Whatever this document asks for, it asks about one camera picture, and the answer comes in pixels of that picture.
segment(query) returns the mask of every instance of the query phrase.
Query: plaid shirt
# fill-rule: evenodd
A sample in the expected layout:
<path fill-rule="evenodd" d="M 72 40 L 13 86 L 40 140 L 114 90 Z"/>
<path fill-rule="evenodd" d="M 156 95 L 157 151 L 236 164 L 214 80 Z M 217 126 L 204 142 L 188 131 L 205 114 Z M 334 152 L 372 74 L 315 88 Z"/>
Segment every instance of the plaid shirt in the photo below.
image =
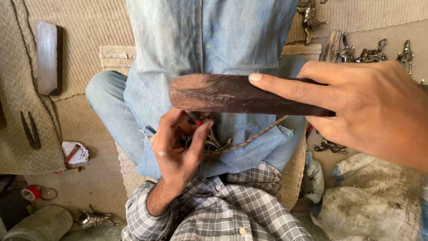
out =
<path fill-rule="evenodd" d="M 281 173 L 264 161 L 228 174 L 225 182 L 219 176 L 195 178 L 160 217 L 147 212 L 155 183 L 146 181 L 126 203 L 122 240 L 312 240 L 281 204 L 281 181 Z"/>

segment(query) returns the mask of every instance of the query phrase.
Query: red tape roll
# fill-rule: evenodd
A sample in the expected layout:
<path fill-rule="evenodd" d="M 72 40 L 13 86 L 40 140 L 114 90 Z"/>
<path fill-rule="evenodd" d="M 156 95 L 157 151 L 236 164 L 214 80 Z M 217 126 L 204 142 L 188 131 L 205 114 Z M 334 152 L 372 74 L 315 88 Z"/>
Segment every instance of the red tape roll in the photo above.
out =
<path fill-rule="evenodd" d="M 33 202 L 40 197 L 40 190 L 36 185 L 29 185 L 21 190 L 21 195 L 25 200 Z"/>

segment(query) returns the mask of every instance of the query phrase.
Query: fingernail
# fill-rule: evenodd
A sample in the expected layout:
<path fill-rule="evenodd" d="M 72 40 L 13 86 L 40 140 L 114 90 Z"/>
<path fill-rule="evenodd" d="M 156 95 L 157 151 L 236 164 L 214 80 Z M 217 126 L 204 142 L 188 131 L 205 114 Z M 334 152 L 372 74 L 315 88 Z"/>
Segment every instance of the fingernail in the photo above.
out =
<path fill-rule="evenodd" d="M 253 74 L 250 74 L 250 75 L 248 76 L 248 79 L 249 79 L 250 81 L 259 81 L 259 80 L 261 80 L 261 79 L 262 79 L 262 77 L 263 77 L 263 75 L 262 75 L 262 74 L 259 74 L 259 73 L 253 73 Z"/>
<path fill-rule="evenodd" d="M 210 121 L 210 123 L 208 123 L 207 129 L 211 129 L 211 127 L 213 127 L 214 125 L 214 121 Z"/>

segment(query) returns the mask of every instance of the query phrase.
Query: jute mat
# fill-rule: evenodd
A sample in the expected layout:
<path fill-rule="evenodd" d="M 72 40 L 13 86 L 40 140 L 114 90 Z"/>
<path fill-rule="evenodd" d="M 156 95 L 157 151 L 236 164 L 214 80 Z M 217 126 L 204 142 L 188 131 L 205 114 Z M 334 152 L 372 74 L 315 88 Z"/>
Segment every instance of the jute mat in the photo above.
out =
<path fill-rule="evenodd" d="M 349 33 L 408 24 L 428 19 L 427 0 L 315 0 L 315 18 L 329 24 L 310 31 L 313 38 L 327 36 L 331 30 Z M 296 13 L 287 43 L 305 39 L 303 14 Z"/>
<path fill-rule="evenodd" d="M 301 56 L 308 60 L 318 60 L 321 54 L 321 48 L 321 44 L 285 46 L 281 56 L 287 54 L 301 54 Z M 103 70 L 115 70 L 127 75 L 129 68 L 134 62 L 136 53 L 134 46 L 100 46 L 99 56 Z M 117 143 L 116 146 L 119 153 L 123 184 L 125 185 L 128 197 L 130 197 L 134 190 L 144 181 L 153 181 L 153 179 L 137 174 L 135 171 L 136 166 Z M 305 164 L 305 154 L 306 138 L 305 132 L 303 132 L 296 151 L 285 168 L 284 179 L 282 181 L 282 204 L 289 210 L 294 207 L 299 196 Z"/>
<path fill-rule="evenodd" d="M 63 27 L 62 93 L 84 94 L 101 67 L 100 45 L 134 45 L 125 0 L 25 0 L 34 31 L 37 20 Z"/>
<path fill-rule="evenodd" d="M 0 101 L 7 126 L 0 129 L 0 173 L 37 175 L 65 169 L 59 125 L 47 96 L 35 89 L 32 66 L 36 45 L 28 25 L 23 0 L 0 1 Z M 30 126 L 30 111 L 40 137 L 41 149 L 31 149 L 19 111 Z"/>

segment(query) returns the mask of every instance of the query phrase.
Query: knee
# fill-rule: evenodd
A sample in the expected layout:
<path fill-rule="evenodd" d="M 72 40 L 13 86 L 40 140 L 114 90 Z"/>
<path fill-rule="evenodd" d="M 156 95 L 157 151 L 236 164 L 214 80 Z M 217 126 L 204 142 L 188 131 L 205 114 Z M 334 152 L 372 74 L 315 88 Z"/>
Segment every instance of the knee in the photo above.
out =
<path fill-rule="evenodd" d="M 297 54 L 290 54 L 281 57 L 278 63 L 278 77 L 295 78 L 306 62 L 308 62 L 308 60 Z"/>
<path fill-rule="evenodd" d="M 111 94 L 121 76 L 123 75 L 116 71 L 101 71 L 92 77 L 85 89 L 86 100 L 91 108 L 95 102 L 103 102 L 103 98 Z"/>

